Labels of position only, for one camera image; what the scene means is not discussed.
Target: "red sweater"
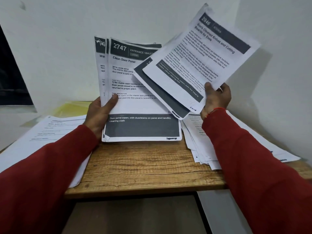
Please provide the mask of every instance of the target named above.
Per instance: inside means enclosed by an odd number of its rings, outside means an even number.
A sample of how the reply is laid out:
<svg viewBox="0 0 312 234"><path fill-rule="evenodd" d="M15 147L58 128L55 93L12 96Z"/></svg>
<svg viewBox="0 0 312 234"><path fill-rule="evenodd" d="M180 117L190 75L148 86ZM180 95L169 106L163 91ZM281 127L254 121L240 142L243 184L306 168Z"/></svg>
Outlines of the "red sweater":
<svg viewBox="0 0 312 234"><path fill-rule="evenodd" d="M310 233L312 186L224 110L209 115L202 127L254 234ZM97 144L91 130L81 125L0 173L0 233L41 233L43 220Z"/></svg>

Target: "wooden table surface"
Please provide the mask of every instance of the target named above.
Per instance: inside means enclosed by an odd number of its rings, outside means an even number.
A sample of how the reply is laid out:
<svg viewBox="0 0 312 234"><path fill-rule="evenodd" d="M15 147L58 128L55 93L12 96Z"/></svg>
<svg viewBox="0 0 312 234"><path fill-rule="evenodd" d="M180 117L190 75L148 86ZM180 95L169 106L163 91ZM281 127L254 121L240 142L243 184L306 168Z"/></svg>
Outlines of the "wooden table surface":
<svg viewBox="0 0 312 234"><path fill-rule="evenodd" d="M307 180L312 169L304 161L289 162ZM65 198L90 198L225 189L221 170L195 163L182 141L101 144L92 153L80 184Z"/></svg>

